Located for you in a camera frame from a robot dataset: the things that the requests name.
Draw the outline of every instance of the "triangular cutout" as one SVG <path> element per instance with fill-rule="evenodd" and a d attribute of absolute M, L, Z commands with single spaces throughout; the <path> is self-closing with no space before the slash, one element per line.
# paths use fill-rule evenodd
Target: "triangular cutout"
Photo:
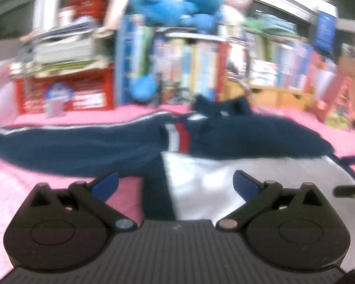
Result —
<path fill-rule="evenodd" d="M 305 194 L 304 202 L 305 205 L 322 206 L 320 199 L 316 195 L 313 189 L 309 190 Z"/>
<path fill-rule="evenodd" d="M 44 206 L 44 205 L 50 205 L 49 199 L 41 194 L 40 192 L 37 192 L 35 198 L 33 199 L 32 203 L 30 204 L 30 207 L 38 207 L 38 206 Z"/>

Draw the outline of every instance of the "pink blanket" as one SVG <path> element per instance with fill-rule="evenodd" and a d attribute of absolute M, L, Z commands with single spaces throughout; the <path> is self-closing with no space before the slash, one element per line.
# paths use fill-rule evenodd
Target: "pink blanket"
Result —
<path fill-rule="evenodd" d="M 185 113 L 186 106 L 162 107 L 175 113 Z M 117 108 L 110 112 L 70 112 L 62 118 L 46 119 L 43 115 L 19 116 L 14 124 L 85 124 L 85 123 L 113 123 L 132 120 L 141 115 L 152 112 L 152 109 L 137 106 Z M 320 133 L 336 150 L 337 156 L 355 154 L 355 132 L 345 132 L 332 129 L 319 123 L 312 115 L 286 110 L 283 114 Z M 12 265 L 3 246 L 3 235 L 17 209 L 27 197 L 30 190 L 39 182 L 47 182 L 52 188 L 66 188 L 70 183 L 78 180 L 74 177 L 61 177 L 31 172 L 10 165 L 0 160 L 0 279 L 7 274 Z M 123 178 L 116 193 L 107 204 L 132 218 L 137 223 L 142 221 L 140 207 L 140 190 L 142 181 L 135 177 Z"/>

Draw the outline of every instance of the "ribbed black surface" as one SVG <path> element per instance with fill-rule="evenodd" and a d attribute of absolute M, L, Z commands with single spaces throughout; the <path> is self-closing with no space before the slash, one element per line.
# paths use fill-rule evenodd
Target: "ribbed black surface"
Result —
<path fill-rule="evenodd" d="M 236 233 L 216 230 L 210 221 L 145 221 L 116 235 L 85 267 L 60 274 L 16 268 L 2 284 L 333 284 L 337 269 L 298 274 L 256 258 Z"/>

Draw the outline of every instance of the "red stripe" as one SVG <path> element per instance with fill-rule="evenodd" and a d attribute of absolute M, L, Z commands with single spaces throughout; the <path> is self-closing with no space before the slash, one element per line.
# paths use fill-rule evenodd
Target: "red stripe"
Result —
<path fill-rule="evenodd" d="M 189 153 L 189 133 L 184 127 L 184 124 L 175 124 L 175 127 L 180 135 L 180 147 L 179 152 L 182 154 Z"/>

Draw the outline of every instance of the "red crate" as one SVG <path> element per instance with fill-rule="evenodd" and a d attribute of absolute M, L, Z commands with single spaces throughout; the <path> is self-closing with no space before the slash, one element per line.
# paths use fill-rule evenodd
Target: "red crate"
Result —
<path fill-rule="evenodd" d="M 74 20 L 82 16 L 92 16 L 103 22 L 109 0 L 74 0 L 63 5 L 63 7 L 74 7 Z"/>
<path fill-rule="evenodd" d="M 111 110 L 114 108 L 113 66 L 103 70 L 86 70 L 69 75 L 28 79 L 28 95 L 23 78 L 16 78 L 16 95 L 20 114 L 44 112 L 47 94 L 63 86 L 69 91 L 66 111 Z"/>

